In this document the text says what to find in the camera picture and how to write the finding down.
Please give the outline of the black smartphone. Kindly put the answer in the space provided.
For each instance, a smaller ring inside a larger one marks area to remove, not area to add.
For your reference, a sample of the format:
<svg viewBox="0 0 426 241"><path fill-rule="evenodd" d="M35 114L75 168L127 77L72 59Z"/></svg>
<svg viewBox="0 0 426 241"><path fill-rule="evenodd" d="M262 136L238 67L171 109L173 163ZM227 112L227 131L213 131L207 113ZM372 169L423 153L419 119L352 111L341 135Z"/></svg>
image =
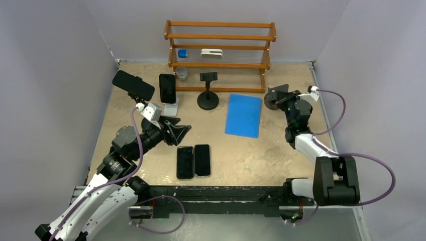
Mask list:
<svg viewBox="0 0 426 241"><path fill-rule="evenodd" d="M194 148L182 146L177 148L176 177L179 180L192 179L194 177Z"/></svg>

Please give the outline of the black round-base phone stand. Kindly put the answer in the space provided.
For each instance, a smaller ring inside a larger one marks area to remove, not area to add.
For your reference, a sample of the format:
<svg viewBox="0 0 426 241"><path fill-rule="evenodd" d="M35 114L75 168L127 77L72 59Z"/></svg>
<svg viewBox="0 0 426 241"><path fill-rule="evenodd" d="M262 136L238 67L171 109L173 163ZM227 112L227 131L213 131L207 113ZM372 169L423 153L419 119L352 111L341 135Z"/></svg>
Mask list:
<svg viewBox="0 0 426 241"><path fill-rule="evenodd" d="M207 72L200 74L200 81L205 83L205 91L197 98L198 106L203 110L213 110L219 104L219 97L210 90L210 83L218 79L217 72Z"/></svg>

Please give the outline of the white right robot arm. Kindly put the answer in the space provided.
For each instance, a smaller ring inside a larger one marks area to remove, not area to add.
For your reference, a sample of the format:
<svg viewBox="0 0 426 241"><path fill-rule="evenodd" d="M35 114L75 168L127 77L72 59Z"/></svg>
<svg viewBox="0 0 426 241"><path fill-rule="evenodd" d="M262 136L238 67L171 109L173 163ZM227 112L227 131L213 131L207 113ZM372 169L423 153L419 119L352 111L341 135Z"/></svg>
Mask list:
<svg viewBox="0 0 426 241"><path fill-rule="evenodd" d="M295 204L306 197L320 206L356 205L360 201L359 181L355 159L332 153L318 142L308 126L312 105L298 91L275 91L275 106L286 116L285 139L291 147L304 154L314 164L312 179L287 179L282 198Z"/></svg>

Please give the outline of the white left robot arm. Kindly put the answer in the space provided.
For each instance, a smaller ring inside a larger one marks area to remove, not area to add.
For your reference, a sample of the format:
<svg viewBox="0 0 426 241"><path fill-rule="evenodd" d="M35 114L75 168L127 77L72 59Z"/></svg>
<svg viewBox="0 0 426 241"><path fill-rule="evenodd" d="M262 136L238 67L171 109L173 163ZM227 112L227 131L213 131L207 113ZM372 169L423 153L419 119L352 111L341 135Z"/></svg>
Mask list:
<svg viewBox="0 0 426 241"><path fill-rule="evenodd" d="M161 116L160 127L143 119L141 133L134 126L120 128L86 188L56 220L40 224L35 235L40 240L93 240L128 206L146 204L150 186L136 176L141 164L135 161L161 142L180 144L191 126L179 122L179 118Z"/></svg>

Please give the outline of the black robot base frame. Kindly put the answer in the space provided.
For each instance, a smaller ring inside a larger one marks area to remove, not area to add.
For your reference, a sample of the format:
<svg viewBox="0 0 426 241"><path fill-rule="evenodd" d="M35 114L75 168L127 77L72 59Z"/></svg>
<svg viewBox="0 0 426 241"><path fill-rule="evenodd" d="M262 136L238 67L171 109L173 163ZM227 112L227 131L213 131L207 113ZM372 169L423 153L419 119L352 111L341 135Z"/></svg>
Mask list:
<svg viewBox="0 0 426 241"><path fill-rule="evenodd" d="M314 207L310 197L298 197L283 186L149 186L133 184L108 195L97 213L142 209L153 218L171 214L258 214L285 216L290 210Z"/></svg>

